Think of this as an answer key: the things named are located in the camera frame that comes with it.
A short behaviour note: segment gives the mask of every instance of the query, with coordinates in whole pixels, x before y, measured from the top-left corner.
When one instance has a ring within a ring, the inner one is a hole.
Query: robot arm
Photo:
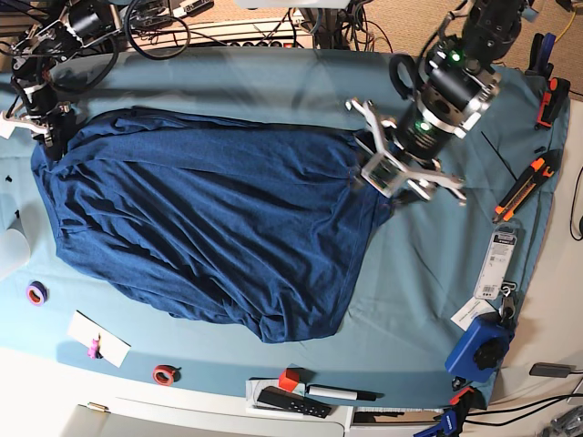
[[[375,152],[363,166],[362,175],[385,196],[411,189],[418,197],[431,199],[437,186],[447,188],[461,204],[465,195],[460,178],[441,173],[436,156],[456,136],[464,138],[490,107],[499,92],[501,76],[492,63],[503,57],[521,29],[521,15],[527,0],[469,0],[445,17],[415,62],[410,56],[396,55],[389,65],[391,79],[402,98],[412,103],[395,127],[383,128],[370,103],[355,103],[367,118],[373,133],[384,130],[389,141],[373,135]],[[449,24],[465,17],[462,36],[446,34]],[[424,59],[424,52],[434,40]],[[427,81],[419,68],[424,59]],[[411,77],[408,87],[399,77],[403,65]]]
[[[113,49],[110,69],[118,58],[118,46],[111,37],[116,33],[115,12],[98,0],[81,0],[65,7],[58,18],[45,25],[32,26],[12,47],[12,79],[10,84],[21,104],[2,112],[0,135],[9,137],[15,127],[31,130],[33,138],[43,144],[47,155],[60,159],[65,151],[63,126],[70,105],[59,101],[57,91],[76,94],[87,91],[105,74],[98,75],[83,90],[56,84],[50,69],[66,62],[85,48],[110,39]],[[15,116],[23,107],[25,113]]]

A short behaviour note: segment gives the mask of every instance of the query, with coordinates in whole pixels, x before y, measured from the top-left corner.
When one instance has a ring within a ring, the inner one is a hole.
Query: tape roll
[[[30,303],[37,307],[43,305],[48,299],[46,287],[37,280],[26,288],[26,296]]]
[[[170,386],[174,383],[174,374],[177,370],[171,366],[156,366],[152,378],[159,385]]]

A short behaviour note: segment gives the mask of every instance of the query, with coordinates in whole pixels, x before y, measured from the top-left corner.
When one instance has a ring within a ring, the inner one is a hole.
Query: marker
[[[368,391],[330,389],[320,385],[310,385],[306,392],[312,396],[323,396],[324,398],[347,399],[349,401],[376,401],[376,394]]]

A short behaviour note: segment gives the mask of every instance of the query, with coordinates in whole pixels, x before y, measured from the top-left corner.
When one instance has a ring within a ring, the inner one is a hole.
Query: remote control
[[[274,407],[280,407],[289,412],[300,412],[309,416],[324,418],[332,411],[332,408],[325,403],[320,403],[308,398],[292,398],[287,396],[284,392],[276,392],[271,390],[263,390],[258,402],[267,403]]]

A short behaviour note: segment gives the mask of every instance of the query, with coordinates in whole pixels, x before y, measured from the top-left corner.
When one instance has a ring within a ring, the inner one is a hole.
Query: blue device
[[[457,431],[457,416],[453,410],[450,410],[441,416],[441,421],[436,426],[413,434],[413,437],[433,437],[441,432],[444,435],[451,435],[455,431]]]
[[[486,382],[510,349],[514,331],[477,317],[445,361],[445,369],[468,381]]]

